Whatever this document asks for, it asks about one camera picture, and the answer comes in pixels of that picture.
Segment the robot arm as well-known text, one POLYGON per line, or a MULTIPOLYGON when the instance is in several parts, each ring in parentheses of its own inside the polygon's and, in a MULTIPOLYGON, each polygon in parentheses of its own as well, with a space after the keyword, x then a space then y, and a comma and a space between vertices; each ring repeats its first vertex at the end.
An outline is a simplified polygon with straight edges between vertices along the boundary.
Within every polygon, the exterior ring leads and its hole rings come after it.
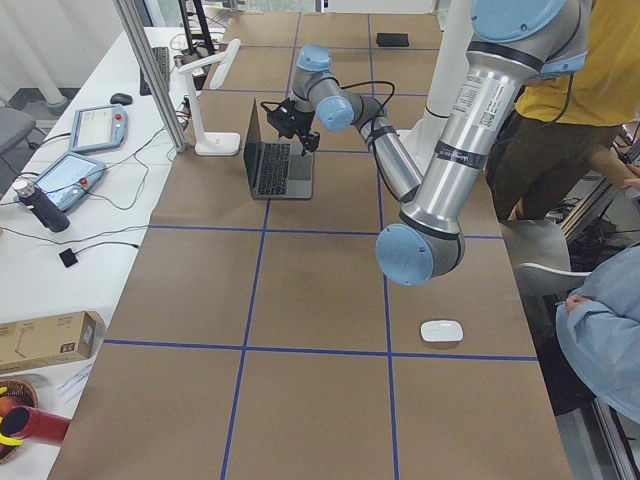
POLYGON ((296 117, 331 132, 356 128, 400 202, 399 222, 376 242, 388 279, 419 285, 458 266, 465 249, 459 214, 517 93, 530 80, 583 66, 590 16, 587 1, 454 2, 444 38, 461 48, 441 50, 439 59, 468 68, 453 81, 456 96, 438 139, 418 153, 408 151, 377 100, 339 84, 326 47, 301 48, 290 95, 296 117))

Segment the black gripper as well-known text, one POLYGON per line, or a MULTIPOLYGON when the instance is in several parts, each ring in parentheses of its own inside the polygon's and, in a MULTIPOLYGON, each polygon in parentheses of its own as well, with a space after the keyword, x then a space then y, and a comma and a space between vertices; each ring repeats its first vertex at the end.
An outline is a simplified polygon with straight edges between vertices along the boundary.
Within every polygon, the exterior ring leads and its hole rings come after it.
POLYGON ((288 122, 285 137, 292 139, 296 136, 301 141, 302 154, 310 150, 317 150, 319 146, 319 134, 312 129, 314 117, 315 113, 313 111, 300 112, 291 110, 285 114, 288 122))

